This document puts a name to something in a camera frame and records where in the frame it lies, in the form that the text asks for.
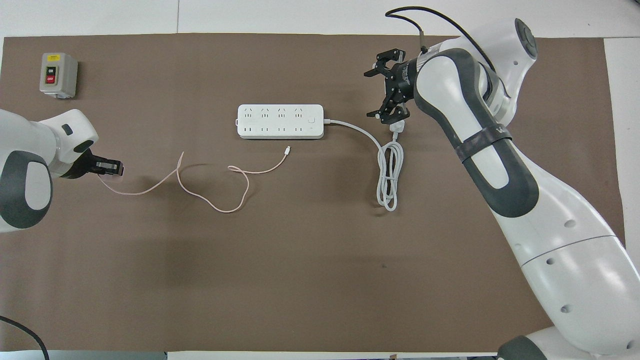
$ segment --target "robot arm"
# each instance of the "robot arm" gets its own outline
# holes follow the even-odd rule
[[[482,35],[478,42],[496,61],[495,72],[465,38],[442,42],[391,69],[382,62],[402,61],[404,52],[381,53],[365,75],[384,74],[387,97],[369,115],[393,123],[408,117],[404,103],[414,98],[440,124],[553,321],[554,328],[503,345],[501,358],[637,357],[638,272],[587,200],[524,156],[505,127],[537,57],[535,40],[518,19]]]
[[[122,175],[119,161],[94,156],[98,140],[79,110],[40,122],[0,110],[0,233],[39,223],[51,205],[52,177]]]

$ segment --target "table surface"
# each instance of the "table surface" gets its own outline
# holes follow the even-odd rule
[[[429,39],[429,43],[441,38]],[[622,210],[602,39],[540,39],[509,130],[620,236]],[[95,176],[54,181],[41,224],[2,234],[0,313],[64,350],[495,351],[550,325],[442,130],[415,109],[397,211],[377,206],[371,141],[330,126],[313,141],[243,140],[244,103],[322,104],[379,141],[378,52],[416,37],[172,34],[7,38],[0,108],[42,120],[82,110],[92,150],[127,167],[122,197]],[[42,53],[80,61],[77,97],[38,91]],[[573,54],[583,56],[579,61]],[[30,348],[0,329],[0,350]]]

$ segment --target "black strap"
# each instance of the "black strap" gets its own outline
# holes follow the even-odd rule
[[[489,147],[494,142],[502,139],[512,139],[511,133],[504,125],[496,123],[471,135],[471,137],[457,146],[456,154],[460,161],[465,161],[485,147]]]

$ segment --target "white power strip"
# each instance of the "white power strip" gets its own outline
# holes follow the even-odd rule
[[[238,106],[236,126],[243,139],[320,139],[323,122],[321,105],[244,104]]]

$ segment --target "gray switch box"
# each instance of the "gray switch box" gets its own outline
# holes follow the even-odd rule
[[[42,55],[40,91],[58,99],[76,96],[78,62],[65,53]]]

